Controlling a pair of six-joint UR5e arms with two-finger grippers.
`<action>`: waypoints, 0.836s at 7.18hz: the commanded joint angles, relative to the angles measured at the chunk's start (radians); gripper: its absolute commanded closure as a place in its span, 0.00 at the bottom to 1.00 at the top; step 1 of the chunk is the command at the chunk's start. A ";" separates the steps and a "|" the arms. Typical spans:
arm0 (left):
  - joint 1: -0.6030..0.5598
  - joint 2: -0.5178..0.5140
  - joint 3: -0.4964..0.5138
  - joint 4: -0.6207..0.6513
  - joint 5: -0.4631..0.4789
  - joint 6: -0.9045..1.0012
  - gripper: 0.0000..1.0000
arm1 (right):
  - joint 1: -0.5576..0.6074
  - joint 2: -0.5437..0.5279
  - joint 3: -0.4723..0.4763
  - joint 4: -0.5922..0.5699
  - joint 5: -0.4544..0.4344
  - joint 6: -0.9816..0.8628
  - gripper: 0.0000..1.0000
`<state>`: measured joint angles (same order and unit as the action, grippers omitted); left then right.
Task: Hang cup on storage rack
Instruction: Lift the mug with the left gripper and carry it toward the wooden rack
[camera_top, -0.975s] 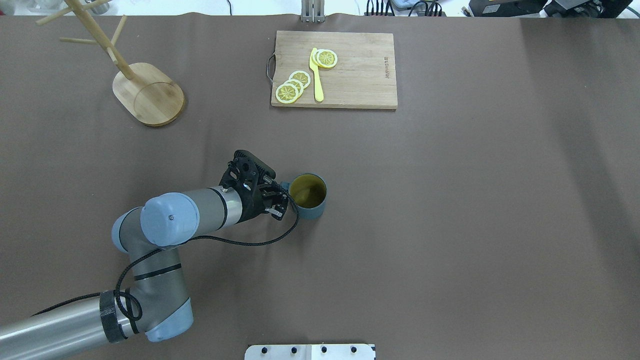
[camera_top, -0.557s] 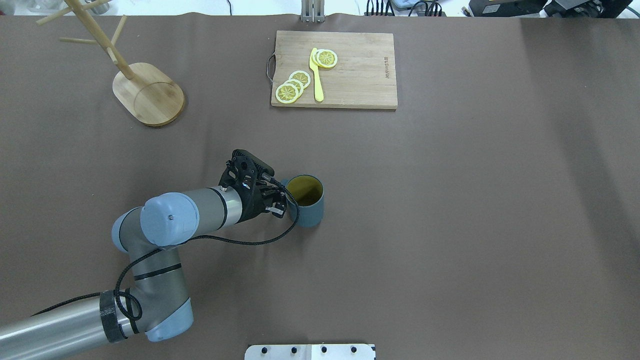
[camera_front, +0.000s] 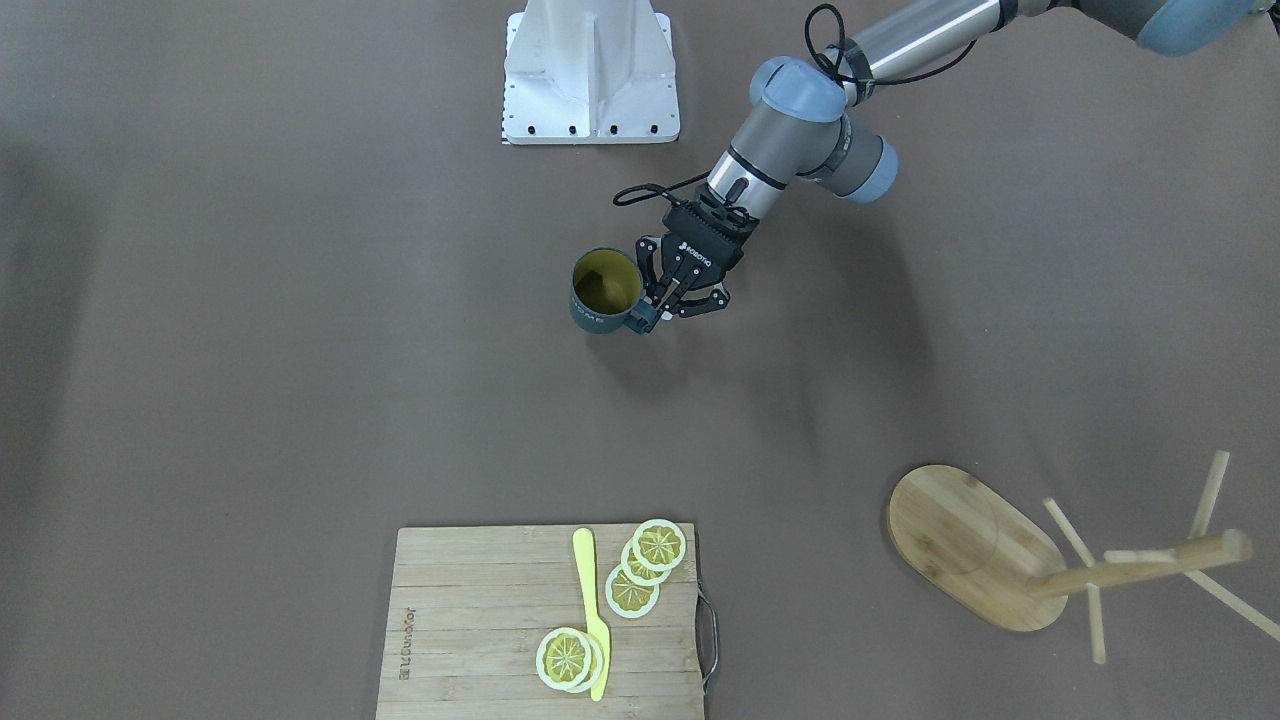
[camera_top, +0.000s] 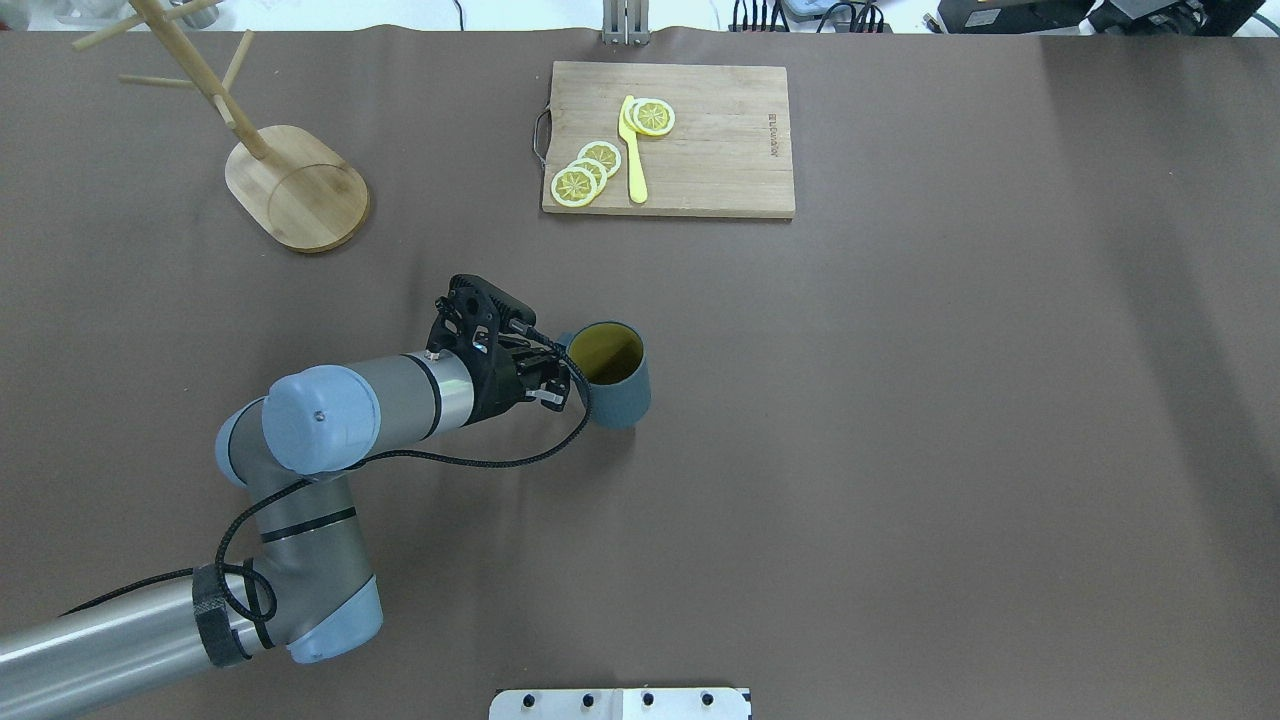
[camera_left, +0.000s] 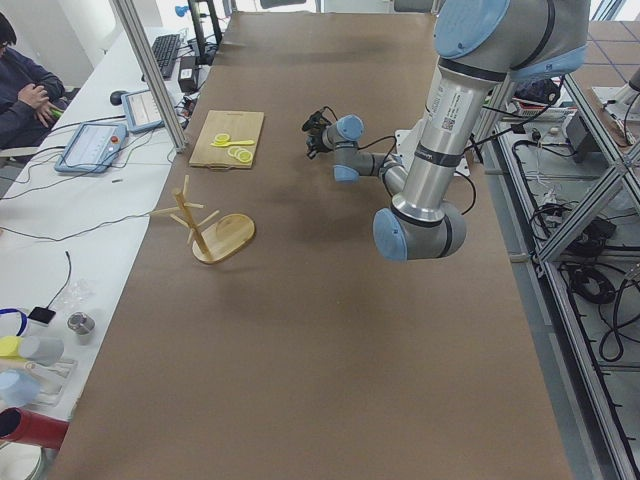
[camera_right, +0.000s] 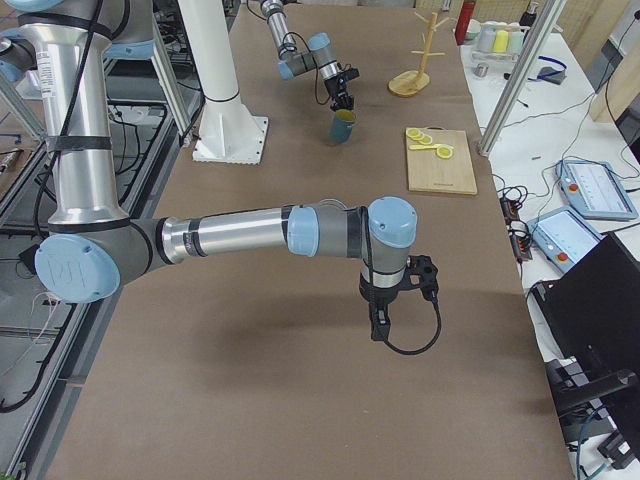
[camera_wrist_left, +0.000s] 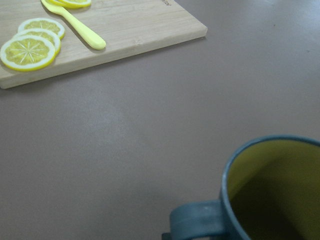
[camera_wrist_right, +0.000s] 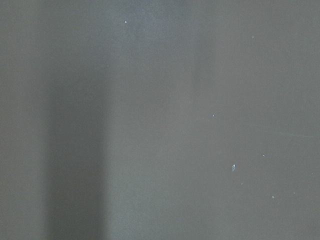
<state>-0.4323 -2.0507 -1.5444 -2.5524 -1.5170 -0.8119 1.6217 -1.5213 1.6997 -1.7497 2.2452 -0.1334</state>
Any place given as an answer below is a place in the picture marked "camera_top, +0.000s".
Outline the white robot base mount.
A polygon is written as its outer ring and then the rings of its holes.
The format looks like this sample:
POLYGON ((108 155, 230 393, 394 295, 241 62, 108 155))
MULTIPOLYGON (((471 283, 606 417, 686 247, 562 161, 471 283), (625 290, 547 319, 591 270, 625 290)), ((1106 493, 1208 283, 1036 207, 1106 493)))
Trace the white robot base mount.
POLYGON ((506 689, 489 719, 753 719, 750 691, 732 687, 506 689))

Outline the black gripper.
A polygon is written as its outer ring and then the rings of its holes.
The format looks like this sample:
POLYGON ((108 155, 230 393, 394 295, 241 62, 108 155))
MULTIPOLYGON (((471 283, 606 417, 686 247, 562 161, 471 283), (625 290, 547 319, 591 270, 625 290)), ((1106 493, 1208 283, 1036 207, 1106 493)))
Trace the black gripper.
POLYGON ((465 365, 474 388, 474 407, 467 425, 499 416, 517 404, 540 404, 553 413, 564 411, 572 389, 563 348, 532 340, 516 342, 499 340, 497 346, 481 351, 475 345, 465 347, 465 365))

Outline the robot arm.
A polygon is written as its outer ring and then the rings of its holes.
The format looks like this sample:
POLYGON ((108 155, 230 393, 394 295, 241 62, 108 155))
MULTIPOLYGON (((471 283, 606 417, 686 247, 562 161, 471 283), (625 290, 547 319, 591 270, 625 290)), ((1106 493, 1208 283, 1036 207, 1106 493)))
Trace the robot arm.
POLYGON ((298 664, 349 652, 383 624, 376 574, 349 474, 411 457, 419 441, 497 416, 516 404, 562 407, 581 372, 549 340, 535 370, 484 407, 493 366, 445 350, 321 365, 276 380, 223 424, 220 470, 252 500, 232 524, 259 524, 262 551, 173 571, 81 605, 3 641, 3 716, 63 719, 101 708, 274 647, 298 664))

